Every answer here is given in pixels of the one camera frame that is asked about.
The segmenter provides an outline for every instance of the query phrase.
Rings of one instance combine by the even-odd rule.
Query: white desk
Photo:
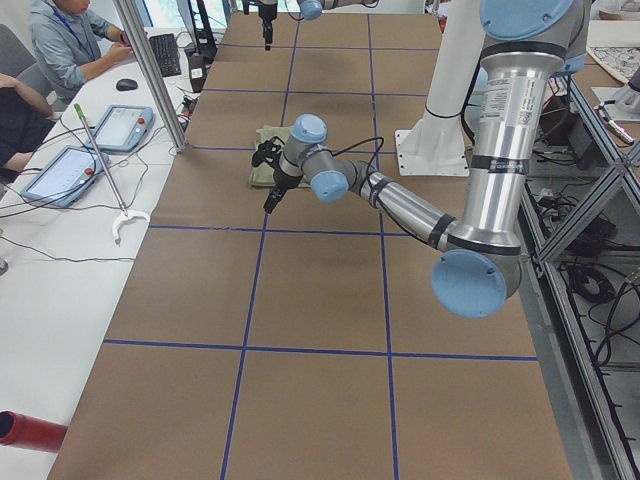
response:
[[[182,45],[186,39],[179,41]],[[180,77],[165,79],[174,106],[190,91],[186,58]],[[139,88],[118,92],[120,78],[133,78]],[[118,65],[88,82],[77,95],[90,125],[95,125],[111,104],[148,105],[156,112],[150,133],[163,125],[157,108],[135,61]],[[62,120],[67,127],[81,127],[73,109]],[[49,137],[64,132],[58,123]],[[81,139],[86,135],[78,132]],[[43,167],[64,145],[78,145],[72,135],[54,140],[36,152],[28,167]],[[140,156],[149,165],[132,209],[151,213],[171,168],[174,149],[160,131]],[[112,163],[124,156],[111,155]],[[133,198],[144,165],[135,157],[126,166],[111,169],[125,202]],[[31,177],[24,175],[13,185],[20,191]],[[0,201],[0,217],[25,210],[11,207],[22,200],[9,191]],[[117,207],[106,178],[101,176],[75,203],[75,208],[106,204]],[[111,225],[119,210],[37,209],[10,218],[0,218],[4,235],[55,257],[135,258],[147,230],[142,220],[120,230],[116,246]],[[132,267],[132,262],[70,263],[53,261],[41,254],[0,240],[0,258],[9,271],[0,276],[0,411],[11,410],[68,424],[91,371],[104,333]],[[0,447],[0,478],[44,480],[55,460],[50,453]]]

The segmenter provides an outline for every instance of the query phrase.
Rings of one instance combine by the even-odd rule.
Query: keyboard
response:
[[[163,77],[172,77],[180,75],[180,53],[178,52],[178,44],[176,37],[171,33],[163,35],[154,35],[149,37],[151,50],[156,57],[160,73]]]

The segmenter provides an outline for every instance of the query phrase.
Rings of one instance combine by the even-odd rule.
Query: green cloth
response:
[[[283,142],[286,142],[289,138],[290,131],[291,127],[271,127],[269,125],[265,125],[263,128],[256,130],[256,150],[258,149],[258,145],[273,137],[279,137]],[[252,168],[249,174],[249,185],[252,187],[273,187],[275,185],[273,181],[273,168],[266,163]],[[309,188],[309,184],[305,179],[300,182],[299,186]]]

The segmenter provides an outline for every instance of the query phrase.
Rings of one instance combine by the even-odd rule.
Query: black mouse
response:
[[[121,78],[116,83],[116,90],[119,92],[126,92],[127,90],[135,90],[138,88],[138,82],[131,78]]]

